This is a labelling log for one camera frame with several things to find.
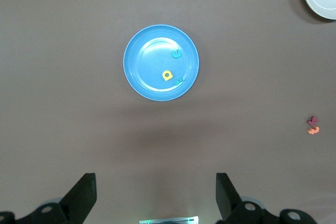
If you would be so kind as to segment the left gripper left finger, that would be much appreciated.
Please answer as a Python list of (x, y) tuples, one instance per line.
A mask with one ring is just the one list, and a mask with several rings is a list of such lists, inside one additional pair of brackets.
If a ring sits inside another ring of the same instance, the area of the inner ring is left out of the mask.
[(96, 175), (84, 174), (58, 203), (38, 207), (16, 223), (83, 223), (97, 201)]

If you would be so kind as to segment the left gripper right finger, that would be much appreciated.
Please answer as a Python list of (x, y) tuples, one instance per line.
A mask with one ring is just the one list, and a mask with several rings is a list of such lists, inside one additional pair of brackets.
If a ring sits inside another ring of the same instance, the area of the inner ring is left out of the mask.
[(242, 200), (226, 173), (216, 174), (216, 203), (222, 219), (218, 223), (280, 223), (280, 218), (251, 200)]

